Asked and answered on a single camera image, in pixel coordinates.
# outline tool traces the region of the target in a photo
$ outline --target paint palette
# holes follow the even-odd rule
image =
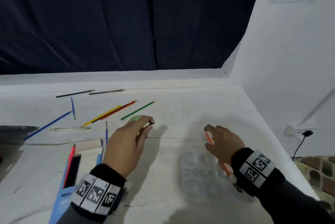
[[[186,150],[180,157],[181,188],[186,199],[193,203],[224,203],[230,200],[252,202],[240,188],[236,177],[229,178],[217,158],[207,150]]]

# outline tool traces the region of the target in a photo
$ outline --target cord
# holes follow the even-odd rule
[[[307,130],[307,131],[305,131],[305,132],[303,133],[303,135],[304,135],[304,138],[303,138],[303,140],[301,141],[301,143],[300,143],[300,145],[298,146],[298,148],[295,150],[295,153],[293,154],[292,160],[294,160],[295,154],[296,154],[296,152],[299,150],[299,148],[300,148],[300,146],[303,144],[303,142],[305,141],[305,138],[306,138],[306,137],[309,137],[309,136],[311,136],[311,135],[313,135],[313,132],[312,132],[311,130]]]

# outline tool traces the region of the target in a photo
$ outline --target person's left hand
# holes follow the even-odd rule
[[[152,125],[143,126],[152,119],[144,115],[138,121],[118,128],[108,140],[103,163],[126,178],[136,168],[148,132],[152,129]]]

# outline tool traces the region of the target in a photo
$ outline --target red pencil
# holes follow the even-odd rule
[[[103,120],[103,119],[105,119],[106,117],[108,117],[108,116],[110,116],[110,115],[112,115],[112,114],[115,114],[116,112],[118,112],[118,111],[120,111],[120,110],[122,110],[122,109],[124,109],[124,108],[126,108],[126,107],[129,107],[130,105],[134,104],[136,101],[137,101],[137,100],[134,100],[134,101],[132,101],[132,102],[129,102],[128,104],[126,104],[126,105],[124,105],[124,106],[118,108],[117,110],[114,110],[113,112],[110,112],[109,114],[106,114],[105,116],[101,117],[100,120]]]
[[[71,167],[71,162],[72,162],[72,159],[73,159],[73,155],[74,155],[74,151],[76,150],[76,144],[74,144],[72,146],[72,149],[71,149],[71,152],[70,152],[70,155],[69,155],[69,160],[68,160],[68,164],[67,164],[67,169],[66,169],[66,175],[65,175],[65,178],[64,178],[64,185],[63,185],[63,189],[65,188],[65,183],[66,183],[66,180],[67,180],[67,177],[69,175],[69,171],[70,171],[70,167]]]
[[[205,134],[206,134],[206,137],[207,137],[209,143],[210,143],[211,145],[213,145],[213,142],[212,142],[212,140],[210,139],[208,133],[205,132]],[[223,162],[221,162],[220,164],[221,164],[221,166],[224,168],[224,171],[227,173],[227,176],[229,176],[229,175],[230,175],[230,172],[229,172],[228,168],[226,167],[226,165],[225,165]]]

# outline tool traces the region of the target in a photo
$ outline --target dark green pencil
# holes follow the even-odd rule
[[[141,108],[135,110],[134,112],[130,113],[129,115],[126,115],[125,117],[122,117],[122,118],[121,118],[121,121],[124,120],[124,119],[126,119],[127,117],[129,117],[129,116],[135,114],[136,112],[142,110],[143,108],[146,108],[147,106],[150,106],[152,103],[155,103],[155,102],[156,102],[156,101],[150,102],[149,104],[147,104],[147,105],[145,105],[145,106],[143,106],[143,107],[141,107]]]

